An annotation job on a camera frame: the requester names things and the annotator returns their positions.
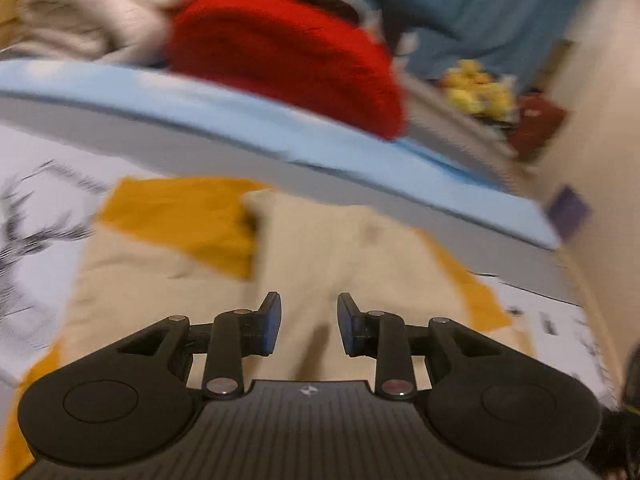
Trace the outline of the beige and mustard garment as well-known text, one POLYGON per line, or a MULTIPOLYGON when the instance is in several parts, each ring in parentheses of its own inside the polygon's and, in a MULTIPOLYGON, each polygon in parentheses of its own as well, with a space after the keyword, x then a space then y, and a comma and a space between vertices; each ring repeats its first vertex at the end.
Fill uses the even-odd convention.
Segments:
POLYGON ((21 365, 23 387, 169 315, 208 323, 257 307, 268 292, 283 304, 276 351, 250 359, 247 378, 371 379, 373 362, 349 358, 341 345, 343 292, 413 325, 446 316, 530 348, 494 293, 434 237, 366 206, 245 179, 126 178, 92 217, 58 216, 55 226, 82 255, 47 349, 21 365))

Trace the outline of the purple box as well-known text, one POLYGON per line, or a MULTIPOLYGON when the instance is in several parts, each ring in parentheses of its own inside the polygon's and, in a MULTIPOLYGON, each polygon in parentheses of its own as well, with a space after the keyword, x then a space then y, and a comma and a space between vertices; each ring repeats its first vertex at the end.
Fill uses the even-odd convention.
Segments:
POLYGON ((591 207, 570 185, 564 185, 549 204, 547 216, 562 242, 570 240, 591 216, 591 207))

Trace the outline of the light blue quilt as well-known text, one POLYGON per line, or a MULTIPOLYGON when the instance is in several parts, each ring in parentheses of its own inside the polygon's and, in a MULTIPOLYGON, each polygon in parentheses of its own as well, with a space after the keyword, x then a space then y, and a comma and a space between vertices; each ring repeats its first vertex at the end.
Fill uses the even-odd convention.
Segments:
POLYGON ((188 128, 275 159, 341 174, 538 247, 560 244, 535 202, 501 191, 413 140, 380 140, 218 84, 160 70, 14 58, 1 64, 1 91, 188 128))

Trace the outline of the dark red bag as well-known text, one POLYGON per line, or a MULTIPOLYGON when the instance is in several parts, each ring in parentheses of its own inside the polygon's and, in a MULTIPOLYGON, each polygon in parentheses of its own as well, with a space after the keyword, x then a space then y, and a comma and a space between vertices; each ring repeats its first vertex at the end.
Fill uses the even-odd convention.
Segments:
POLYGON ((508 142, 520 162, 531 162, 560 130, 568 111, 534 92, 518 98, 518 112, 520 120, 508 142))

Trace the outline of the yellow plush toy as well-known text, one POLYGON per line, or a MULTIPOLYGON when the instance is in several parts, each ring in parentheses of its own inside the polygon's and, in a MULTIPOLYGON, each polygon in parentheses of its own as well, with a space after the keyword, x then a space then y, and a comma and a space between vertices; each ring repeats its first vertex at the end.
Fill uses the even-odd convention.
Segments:
POLYGON ((437 81, 446 101, 459 112, 490 122, 515 122, 516 78, 484 70, 477 60, 459 60, 437 81))

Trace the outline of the red knitted sweater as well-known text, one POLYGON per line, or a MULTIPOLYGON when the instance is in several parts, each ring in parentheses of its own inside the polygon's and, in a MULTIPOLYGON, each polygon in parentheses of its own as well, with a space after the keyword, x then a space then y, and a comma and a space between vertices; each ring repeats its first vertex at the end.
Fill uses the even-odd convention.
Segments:
POLYGON ((401 91, 386 47, 298 0, 195 0, 175 16, 170 68, 394 140, 401 91))

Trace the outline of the teal blue curtain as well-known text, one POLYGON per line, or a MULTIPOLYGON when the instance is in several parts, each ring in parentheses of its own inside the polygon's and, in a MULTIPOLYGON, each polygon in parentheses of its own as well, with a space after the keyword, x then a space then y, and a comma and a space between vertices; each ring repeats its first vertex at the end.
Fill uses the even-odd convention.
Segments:
POLYGON ((582 0, 373 0, 387 27, 415 32, 407 70, 435 80, 460 60, 512 75, 526 88, 570 27, 582 0))

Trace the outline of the cream folded blanket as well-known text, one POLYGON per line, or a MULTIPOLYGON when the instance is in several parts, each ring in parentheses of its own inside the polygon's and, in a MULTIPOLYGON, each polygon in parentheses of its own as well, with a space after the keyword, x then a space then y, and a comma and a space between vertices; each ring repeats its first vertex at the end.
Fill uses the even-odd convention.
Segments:
POLYGON ((190 0, 17 0, 7 58, 152 65, 164 57, 171 15, 190 0))

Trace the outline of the wooden bed frame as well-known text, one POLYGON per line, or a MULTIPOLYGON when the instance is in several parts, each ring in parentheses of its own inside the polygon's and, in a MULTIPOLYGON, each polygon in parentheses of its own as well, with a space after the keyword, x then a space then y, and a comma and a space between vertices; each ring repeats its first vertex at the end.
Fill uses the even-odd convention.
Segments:
MULTIPOLYGON (((433 139, 439 140, 444 144, 447 156, 461 155, 465 166, 485 168, 510 192, 525 197, 530 195, 526 172, 515 161, 515 152, 494 130, 455 110, 430 84, 405 72, 400 72, 399 77, 406 92, 408 119, 420 125, 420 142, 429 144, 433 139)), ((554 252, 525 242, 515 242, 514 246, 525 250, 524 264, 513 274, 498 270, 499 278, 511 285, 574 302, 586 310, 596 341, 598 373, 608 395, 615 398, 624 381, 622 366, 601 309, 578 267, 564 248, 554 252)))

